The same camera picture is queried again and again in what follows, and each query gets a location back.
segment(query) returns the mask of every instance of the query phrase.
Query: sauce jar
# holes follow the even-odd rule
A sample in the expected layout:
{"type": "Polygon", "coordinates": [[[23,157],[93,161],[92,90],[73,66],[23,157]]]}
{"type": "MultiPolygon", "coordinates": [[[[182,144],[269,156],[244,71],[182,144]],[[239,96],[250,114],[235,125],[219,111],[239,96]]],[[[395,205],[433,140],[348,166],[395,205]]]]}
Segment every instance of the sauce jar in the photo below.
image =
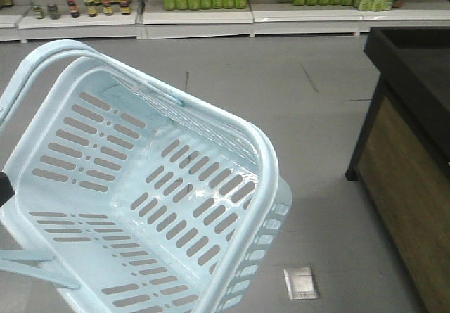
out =
{"type": "Polygon", "coordinates": [[[43,19],[45,17],[44,10],[39,5],[33,6],[33,14],[36,16],[36,19],[43,19]]]}
{"type": "Polygon", "coordinates": [[[122,15],[130,15],[131,14],[131,7],[129,6],[129,1],[122,0],[120,2],[120,13],[122,13],[122,15]]]}
{"type": "Polygon", "coordinates": [[[84,0],[84,5],[86,6],[88,16],[97,16],[97,8],[94,6],[94,0],[84,0]]]}
{"type": "Polygon", "coordinates": [[[58,6],[56,4],[48,4],[47,12],[49,12],[50,19],[57,20],[61,17],[59,13],[58,6]]]}
{"type": "Polygon", "coordinates": [[[67,5],[69,6],[70,15],[73,18],[78,18],[79,17],[79,9],[78,9],[77,0],[67,0],[67,5]]]}
{"type": "Polygon", "coordinates": [[[111,16],[112,14],[114,14],[114,10],[111,7],[111,1],[109,0],[103,1],[103,14],[105,14],[106,16],[111,16]]]}

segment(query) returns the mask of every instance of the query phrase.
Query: wood grain panel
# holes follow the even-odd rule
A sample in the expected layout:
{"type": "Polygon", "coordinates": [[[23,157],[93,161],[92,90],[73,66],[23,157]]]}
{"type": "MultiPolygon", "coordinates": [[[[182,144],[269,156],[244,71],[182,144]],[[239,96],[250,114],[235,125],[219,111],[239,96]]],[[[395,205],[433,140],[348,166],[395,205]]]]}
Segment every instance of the wood grain panel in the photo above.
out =
{"type": "Polygon", "coordinates": [[[385,98],[357,165],[430,313],[450,312],[450,182],[385,98]]]}

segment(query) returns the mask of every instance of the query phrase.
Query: metal floor plate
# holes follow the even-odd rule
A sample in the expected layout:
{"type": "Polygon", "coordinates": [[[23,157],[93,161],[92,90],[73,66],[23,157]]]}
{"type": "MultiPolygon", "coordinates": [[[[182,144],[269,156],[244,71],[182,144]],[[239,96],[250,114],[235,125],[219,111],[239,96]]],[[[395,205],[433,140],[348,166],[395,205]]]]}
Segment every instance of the metal floor plate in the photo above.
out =
{"type": "Polygon", "coordinates": [[[319,298],[316,279],[310,267],[287,268],[283,271],[289,299],[303,300],[319,298]]]}

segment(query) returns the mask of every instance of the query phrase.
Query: gray floor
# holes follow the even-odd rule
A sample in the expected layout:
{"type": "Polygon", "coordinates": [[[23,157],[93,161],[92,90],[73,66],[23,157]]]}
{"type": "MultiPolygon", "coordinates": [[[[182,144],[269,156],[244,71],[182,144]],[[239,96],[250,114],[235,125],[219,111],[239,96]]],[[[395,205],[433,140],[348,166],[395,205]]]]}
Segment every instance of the gray floor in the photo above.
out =
{"type": "MultiPolygon", "coordinates": [[[[366,37],[247,37],[85,42],[258,125],[294,195],[289,217],[230,313],[422,312],[378,218],[344,172],[378,77],[366,37]],[[288,299],[284,267],[309,266],[321,294],[288,299]]],[[[41,43],[0,44],[0,92],[41,43]]],[[[1,138],[3,166],[48,91],[39,80],[1,138]]],[[[0,226],[1,248],[17,248],[0,226]]],[[[0,312],[71,312],[53,286],[0,272],[0,312]]]]}

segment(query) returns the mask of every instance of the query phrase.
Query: light blue plastic basket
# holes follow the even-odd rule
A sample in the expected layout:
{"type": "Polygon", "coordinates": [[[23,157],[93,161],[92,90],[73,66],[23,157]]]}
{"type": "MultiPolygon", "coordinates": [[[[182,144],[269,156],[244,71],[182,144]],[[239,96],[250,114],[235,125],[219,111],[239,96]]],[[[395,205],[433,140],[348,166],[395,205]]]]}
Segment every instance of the light blue plastic basket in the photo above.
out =
{"type": "Polygon", "coordinates": [[[68,56],[79,58],[4,168],[16,195],[0,219],[24,250],[0,251],[0,269],[55,283],[76,312],[236,305],[290,209],[269,140],[71,40],[26,57],[0,99],[0,122],[68,56]]]}

